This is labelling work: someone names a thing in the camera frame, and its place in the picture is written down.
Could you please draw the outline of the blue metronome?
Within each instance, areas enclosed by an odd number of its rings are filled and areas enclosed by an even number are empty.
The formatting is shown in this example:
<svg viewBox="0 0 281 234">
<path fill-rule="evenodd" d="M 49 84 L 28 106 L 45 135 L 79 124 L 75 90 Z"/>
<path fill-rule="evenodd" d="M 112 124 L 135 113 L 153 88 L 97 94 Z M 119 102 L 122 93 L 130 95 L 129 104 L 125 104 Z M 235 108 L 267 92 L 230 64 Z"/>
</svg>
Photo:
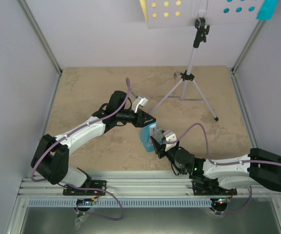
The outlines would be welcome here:
<svg viewBox="0 0 281 234">
<path fill-rule="evenodd" d="M 148 153 L 154 151 L 154 147 L 153 147 L 153 144 L 150 139 L 150 137 L 151 137 L 150 136 L 150 126 L 153 124 L 156 124 L 156 123 L 152 123 L 152 124 L 149 124 L 148 126 L 143 127 L 140 132 L 141 143 L 142 143 L 145 151 Z"/>
</svg>

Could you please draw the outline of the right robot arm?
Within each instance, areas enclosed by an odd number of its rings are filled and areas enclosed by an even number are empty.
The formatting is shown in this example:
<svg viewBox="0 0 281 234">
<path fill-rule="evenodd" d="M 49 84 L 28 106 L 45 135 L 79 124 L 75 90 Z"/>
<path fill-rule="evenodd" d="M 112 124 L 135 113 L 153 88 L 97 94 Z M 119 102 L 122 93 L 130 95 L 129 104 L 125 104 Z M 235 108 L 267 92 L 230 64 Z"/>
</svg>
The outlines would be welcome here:
<svg viewBox="0 0 281 234">
<path fill-rule="evenodd" d="M 219 195 L 238 187 L 261 185 L 281 192 L 281 156 L 260 148 L 229 159 L 197 158 L 178 143 L 168 148 L 153 137 L 155 153 L 166 157 L 175 175 L 188 175 L 196 194 Z"/>
</svg>

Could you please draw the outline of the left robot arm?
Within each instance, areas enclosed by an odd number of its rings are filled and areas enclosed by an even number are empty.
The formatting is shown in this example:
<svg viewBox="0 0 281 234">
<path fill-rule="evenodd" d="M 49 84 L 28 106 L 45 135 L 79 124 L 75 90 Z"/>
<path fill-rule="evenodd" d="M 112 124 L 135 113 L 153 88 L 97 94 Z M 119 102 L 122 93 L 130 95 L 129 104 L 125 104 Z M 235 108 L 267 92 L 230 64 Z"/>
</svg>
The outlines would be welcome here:
<svg viewBox="0 0 281 234">
<path fill-rule="evenodd" d="M 44 135 L 31 161 L 33 172 L 52 185 L 64 183 L 81 195 L 89 193 L 91 176 L 79 168 L 70 167 L 69 157 L 82 145 L 114 127 L 131 123 L 142 128 L 154 123 L 155 118 L 142 110 L 147 102 L 147 98 L 141 96 L 131 101 L 127 93 L 115 91 L 109 101 L 83 124 L 57 136 Z"/>
</svg>

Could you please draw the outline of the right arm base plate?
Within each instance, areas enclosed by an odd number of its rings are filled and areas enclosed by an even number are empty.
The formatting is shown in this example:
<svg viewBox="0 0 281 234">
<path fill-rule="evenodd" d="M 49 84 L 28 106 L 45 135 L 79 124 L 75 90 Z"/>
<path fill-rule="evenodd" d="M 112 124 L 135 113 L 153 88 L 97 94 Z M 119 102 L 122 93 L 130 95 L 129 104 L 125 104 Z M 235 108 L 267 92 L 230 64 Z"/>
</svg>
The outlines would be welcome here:
<svg viewBox="0 0 281 234">
<path fill-rule="evenodd" d="M 237 189 L 224 189 L 217 180 L 208 180 L 203 183 L 192 182 L 194 195 L 237 195 Z"/>
</svg>

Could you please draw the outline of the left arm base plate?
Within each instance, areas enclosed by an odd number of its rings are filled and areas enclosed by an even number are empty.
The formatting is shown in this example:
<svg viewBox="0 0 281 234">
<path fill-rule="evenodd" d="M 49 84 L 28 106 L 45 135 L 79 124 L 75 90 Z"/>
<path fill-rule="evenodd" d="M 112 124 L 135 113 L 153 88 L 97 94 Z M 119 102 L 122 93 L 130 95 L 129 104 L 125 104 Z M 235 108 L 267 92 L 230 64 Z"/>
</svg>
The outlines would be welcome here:
<svg viewBox="0 0 281 234">
<path fill-rule="evenodd" d="M 106 180 L 89 180 L 84 182 L 84 184 L 80 188 L 90 188 L 90 189 L 106 189 Z M 105 192 L 101 191 L 93 191 L 93 190 L 79 190 L 75 189 L 69 185 L 65 185 L 65 189 L 63 189 L 64 196 L 104 196 Z"/>
</svg>

